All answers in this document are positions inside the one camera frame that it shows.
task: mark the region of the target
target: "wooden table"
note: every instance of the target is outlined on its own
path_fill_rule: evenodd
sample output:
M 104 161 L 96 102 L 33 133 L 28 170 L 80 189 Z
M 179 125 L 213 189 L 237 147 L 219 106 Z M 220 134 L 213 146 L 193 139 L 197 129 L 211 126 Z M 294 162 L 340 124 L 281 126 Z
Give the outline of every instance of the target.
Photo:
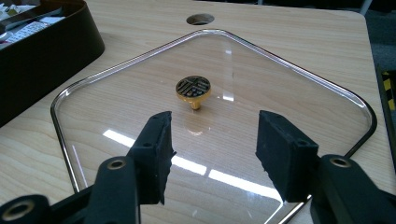
M 352 157 L 380 189 L 396 194 L 396 178 L 380 104 L 375 67 L 362 15 L 348 11 L 263 7 L 175 0 L 89 0 L 105 53 L 0 129 L 0 203 L 44 194 L 56 203 L 73 193 L 50 104 L 68 85 L 193 31 L 216 28 L 245 38 L 281 58 L 361 96 L 374 109 L 374 135 Z M 215 20 L 186 23 L 194 14 Z M 305 208 L 293 223 L 311 222 Z

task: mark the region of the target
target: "yellow and black hazard tape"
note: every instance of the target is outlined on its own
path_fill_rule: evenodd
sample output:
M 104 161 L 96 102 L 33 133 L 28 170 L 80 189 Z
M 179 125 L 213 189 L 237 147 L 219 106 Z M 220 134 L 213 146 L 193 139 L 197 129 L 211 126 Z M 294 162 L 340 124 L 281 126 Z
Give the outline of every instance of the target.
M 386 71 L 382 73 L 382 79 L 384 80 L 385 94 L 387 95 L 389 109 L 395 110 L 395 81 L 396 71 Z

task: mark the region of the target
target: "transparent plastic tray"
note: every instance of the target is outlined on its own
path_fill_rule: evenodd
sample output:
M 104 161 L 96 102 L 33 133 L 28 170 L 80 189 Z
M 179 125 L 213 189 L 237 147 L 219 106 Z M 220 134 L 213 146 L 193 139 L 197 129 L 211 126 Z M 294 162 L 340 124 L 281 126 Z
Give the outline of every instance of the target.
M 189 76 L 211 83 L 199 110 L 175 92 Z M 221 30 L 82 79 L 59 94 L 51 115 L 76 191 L 104 160 L 126 155 L 149 117 L 172 111 L 177 155 L 165 205 L 142 206 L 142 222 L 277 223 L 300 204 L 282 202 L 255 156 L 260 110 L 290 120 L 319 144 L 319 156 L 350 156 L 376 126 L 358 95 Z

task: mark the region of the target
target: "desk grommet hole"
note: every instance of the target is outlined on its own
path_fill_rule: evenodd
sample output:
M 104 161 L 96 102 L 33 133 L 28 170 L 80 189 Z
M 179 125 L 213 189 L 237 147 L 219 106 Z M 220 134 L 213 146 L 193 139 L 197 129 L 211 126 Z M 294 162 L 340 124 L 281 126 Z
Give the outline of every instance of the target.
M 189 16 L 186 19 L 186 22 L 190 25 L 207 25 L 210 22 L 212 22 L 214 19 L 215 19 L 215 17 L 210 14 L 201 13 L 201 14 L 195 14 L 195 15 Z

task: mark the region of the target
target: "glass tray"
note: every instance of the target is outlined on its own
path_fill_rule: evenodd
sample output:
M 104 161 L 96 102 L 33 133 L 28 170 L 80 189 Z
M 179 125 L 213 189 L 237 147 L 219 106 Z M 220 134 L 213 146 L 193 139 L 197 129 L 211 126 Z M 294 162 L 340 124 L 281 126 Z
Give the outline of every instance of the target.
M 199 110 L 176 84 L 202 76 L 211 95 Z M 319 144 L 319 156 L 350 156 L 375 130 L 358 95 L 238 36 L 202 30 L 69 86 L 51 115 L 75 191 L 99 165 L 124 156 L 149 117 L 172 111 L 177 155 L 165 205 L 143 205 L 143 223 L 277 223 L 284 203 L 255 156 L 259 111 L 276 112 Z

